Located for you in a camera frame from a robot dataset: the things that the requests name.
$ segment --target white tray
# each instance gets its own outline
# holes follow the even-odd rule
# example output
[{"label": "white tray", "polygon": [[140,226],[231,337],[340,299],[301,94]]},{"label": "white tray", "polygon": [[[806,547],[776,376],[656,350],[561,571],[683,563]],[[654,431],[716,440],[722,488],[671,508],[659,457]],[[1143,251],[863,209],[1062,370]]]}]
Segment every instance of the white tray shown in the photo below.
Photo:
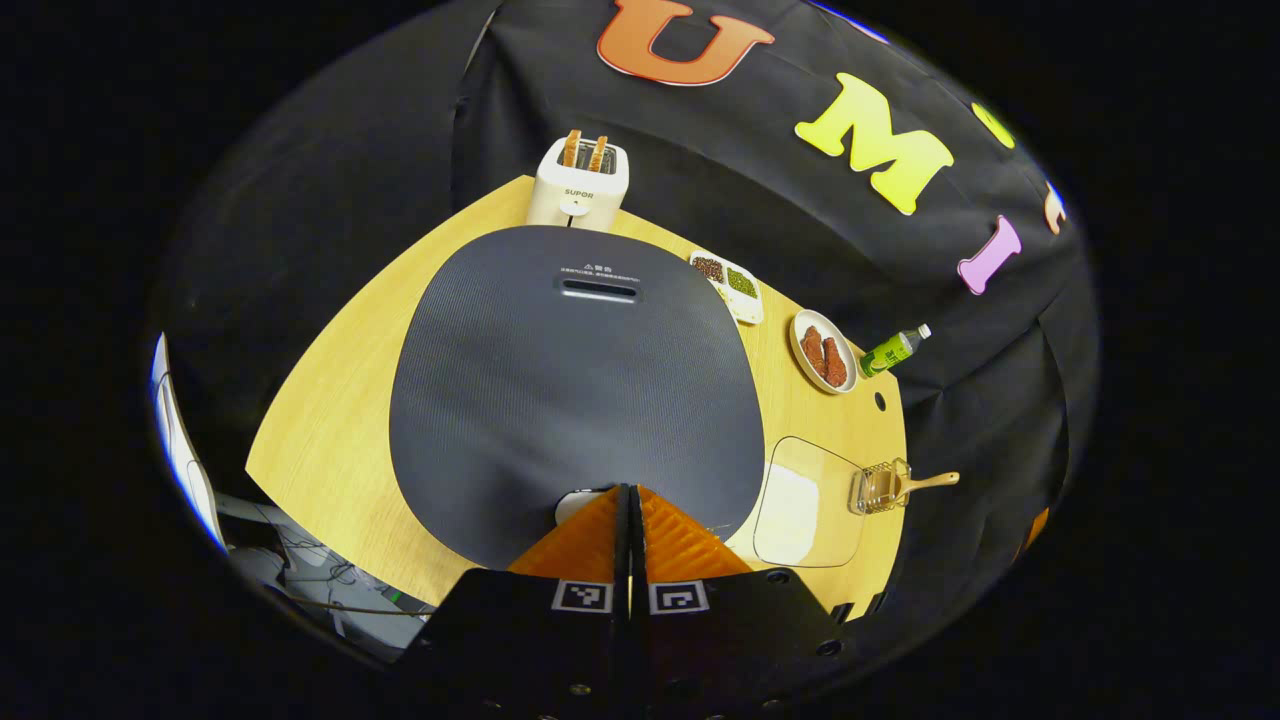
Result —
[{"label": "white tray", "polygon": [[[755,275],[753,275],[751,272],[748,270],[746,268],[737,265],[735,263],[730,263],[728,260],[721,258],[719,255],[713,255],[710,252],[707,252],[705,250],[695,250],[689,256],[689,264],[692,265],[694,260],[698,260],[699,258],[716,260],[724,269],[723,282],[716,282],[710,278],[707,278],[707,282],[712,283],[712,286],[716,287],[716,291],[719,292],[721,297],[724,299],[724,304],[728,305],[728,311],[733,315],[733,318],[737,319],[740,323],[746,323],[749,325],[758,325],[763,323],[764,301],[760,296],[763,295],[764,291],[760,287],[760,281],[755,279]],[[746,279],[751,281],[751,284],[755,286],[756,297],[751,297],[750,295],[739,292],[732,287],[730,287],[728,284],[730,269],[742,273],[742,275],[745,275]]]}]

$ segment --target green beans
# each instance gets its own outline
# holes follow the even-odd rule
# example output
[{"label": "green beans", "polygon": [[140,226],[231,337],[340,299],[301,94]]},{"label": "green beans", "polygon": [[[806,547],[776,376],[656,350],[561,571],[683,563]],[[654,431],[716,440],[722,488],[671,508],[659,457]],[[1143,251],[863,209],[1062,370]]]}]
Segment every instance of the green beans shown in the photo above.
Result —
[{"label": "green beans", "polygon": [[728,286],[741,292],[742,295],[746,295],[748,297],[759,297],[755,293],[755,283],[749,281],[746,275],[739,273],[733,268],[728,269]]}]

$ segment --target wooden table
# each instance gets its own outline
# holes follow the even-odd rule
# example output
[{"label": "wooden table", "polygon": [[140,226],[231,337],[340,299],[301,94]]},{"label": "wooden table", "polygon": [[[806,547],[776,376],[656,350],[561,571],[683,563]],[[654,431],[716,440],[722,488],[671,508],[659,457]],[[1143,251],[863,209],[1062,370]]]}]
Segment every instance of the wooden table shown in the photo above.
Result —
[{"label": "wooden table", "polygon": [[[352,297],[280,387],[246,464],[262,491],[307,532],[362,570],[431,605],[439,605],[462,573],[477,565],[442,544],[417,521],[396,482],[388,413],[401,346],[440,265],[476,237],[524,224],[532,184],[532,178],[520,177],[477,200],[406,250]],[[618,213],[612,232],[682,259],[699,250],[626,211]],[[787,340],[791,318],[800,307],[763,282],[760,286],[764,322],[754,327],[739,323],[737,328],[764,425],[762,493],[744,525],[726,541],[754,569],[773,566],[756,556],[753,533],[769,461],[781,439],[797,437],[861,466],[906,457],[897,380],[881,373],[859,379],[847,395],[818,391],[803,374]],[[856,347],[854,352],[861,354]],[[884,410],[877,407],[876,393],[883,397]],[[823,492],[823,516],[861,523],[852,560],[837,568],[796,571],[828,610],[852,602],[852,619],[865,612],[888,580],[904,510],[865,518],[833,512],[829,502],[838,495]]]}]

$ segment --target black cloth backdrop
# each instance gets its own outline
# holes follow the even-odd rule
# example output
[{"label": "black cloth backdrop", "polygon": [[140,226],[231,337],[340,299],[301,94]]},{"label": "black cloth backdrop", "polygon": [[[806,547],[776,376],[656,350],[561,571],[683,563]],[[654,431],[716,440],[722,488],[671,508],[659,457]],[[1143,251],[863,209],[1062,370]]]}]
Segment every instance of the black cloth backdrop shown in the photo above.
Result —
[{"label": "black cloth backdrop", "polygon": [[[608,135],[631,160],[627,211],[750,268],[861,347],[933,329],[895,369],[908,450],[919,477],[957,470],[961,483],[913,498],[886,600],[859,620],[867,651],[896,656],[1000,578],[1079,464],[1100,355],[1082,213],[1064,197],[1070,219],[1048,231],[1052,169],[1021,137],[1006,151],[969,109],[998,115],[998,96],[808,3],[699,1],[673,19],[654,51],[676,60],[707,46],[713,14],[776,37],[703,87],[600,61],[614,13],[604,0],[444,5],[305,83],[228,154],[178,232],[154,318],[196,450],[216,488],[252,493],[257,424],[329,318],[451,214],[532,174],[568,128]],[[795,136],[836,97],[837,72],[886,95],[893,132],[928,129],[955,156],[913,217],[847,155]],[[1023,251],[974,296],[956,263],[997,214]]]}]

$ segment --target pink letter i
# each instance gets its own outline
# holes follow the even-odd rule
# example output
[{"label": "pink letter i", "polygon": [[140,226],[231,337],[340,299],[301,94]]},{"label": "pink letter i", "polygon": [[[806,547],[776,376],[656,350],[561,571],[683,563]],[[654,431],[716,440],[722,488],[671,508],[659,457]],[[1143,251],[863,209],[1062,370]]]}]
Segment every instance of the pink letter i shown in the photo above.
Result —
[{"label": "pink letter i", "polygon": [[956,272],[969,286],[969,292],[982,295],[987,290],[987,281],[996,270],[1005,264],[1010,255],[1023,251],[1023,241],[1014,232],[1014,225],[1004,215],[996,218],[996,234],[991,236],[987,245],[969,260],[960,260]]}]

